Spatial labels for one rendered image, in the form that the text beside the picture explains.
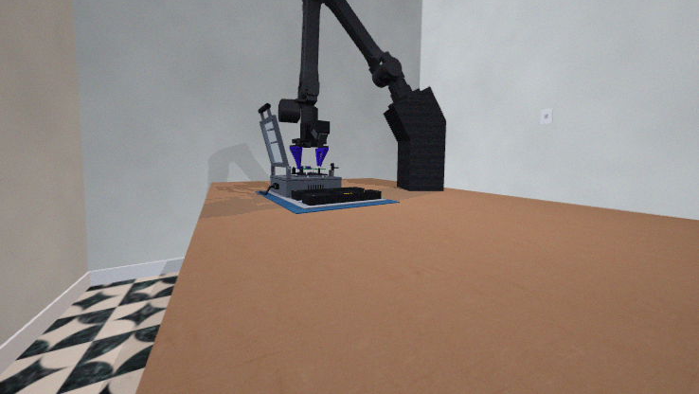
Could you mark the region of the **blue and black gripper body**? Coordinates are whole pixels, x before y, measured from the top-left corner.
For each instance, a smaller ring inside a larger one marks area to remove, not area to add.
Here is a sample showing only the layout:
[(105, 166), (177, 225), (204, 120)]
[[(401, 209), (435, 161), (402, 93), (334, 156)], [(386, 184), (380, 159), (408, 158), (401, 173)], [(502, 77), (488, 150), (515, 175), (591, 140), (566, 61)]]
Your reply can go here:
[[(301, 143), (299, 143), (299, 142), (301, 142)], [(315, 139), (308, 139), (308, 138), (296, 138), (296, 139), (292, 139), (292, 143), (296, 143), (296, 145), (299, 145), (299, 147), (302, 147), (302, 148), (311, 148), (311, 147), (328, 148), (329, 147), (329, 146), (324, 146), (324, 144), (327, 144), (327, 140), (318, 141)], [(296, 145), (290, 145), (290, 147), (298, 147)]]

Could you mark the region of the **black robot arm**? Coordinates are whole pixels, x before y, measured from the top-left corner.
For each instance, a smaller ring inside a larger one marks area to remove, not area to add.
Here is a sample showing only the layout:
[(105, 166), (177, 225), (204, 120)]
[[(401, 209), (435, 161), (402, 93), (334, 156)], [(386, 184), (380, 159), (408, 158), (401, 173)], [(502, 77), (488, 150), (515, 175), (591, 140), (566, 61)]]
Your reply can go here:
[(332, 11), (367, 60), (374, 84), (381, 88), (388, 85), (390, 96), (394, 101), (388, 105), (388, 108), (420, 92), (420, 88), (412, 92), (410, 85), (407, 85), (404, 79), (399, 60), (376, 45), (346, 0), (302, 0), (302, 2), (301, 64), (297, 98), (280, 100), (279, 122), (298, 123), (299, 120), (304, 122), (300, 123), (300, 138), (325, 141), (330, 133), (330, 122), (318, 120), (318, 109), (314, 107), (319, 95), (319, 18), (323, 3)]

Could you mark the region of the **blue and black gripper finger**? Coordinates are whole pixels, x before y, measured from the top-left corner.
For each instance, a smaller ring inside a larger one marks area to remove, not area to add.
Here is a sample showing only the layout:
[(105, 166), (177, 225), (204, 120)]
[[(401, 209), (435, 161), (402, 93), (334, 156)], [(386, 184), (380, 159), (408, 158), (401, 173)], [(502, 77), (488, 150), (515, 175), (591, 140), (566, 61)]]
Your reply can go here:
[[(321, 167), (322, 162), (328, 152), (329, 148), (318, 148), (315, 149), (315, 154), (316, 154), (316, 163), (318, 167)], [(321, 154), (322, 153), (322, 154)], [(321, 157), (320, 157), (321, 155)]]
[[(295, 151), (295, 150), (297, 151), (297, 155), (296, 155), (296, 151)], [(300, 166), (301, 166), (301, 156), (302, 156), (302, 147), (290, 147), (290, 151), (291, 151), (291, 153), (292, 153), (292, 155), (293, 155), (293, 157), (294, 157), (294, 159), (295, 159), (295, 161), (296, 161), (297, 169), (300, 170)], [(298, 162), (298, 161), (299, 161), (299, 162)]]

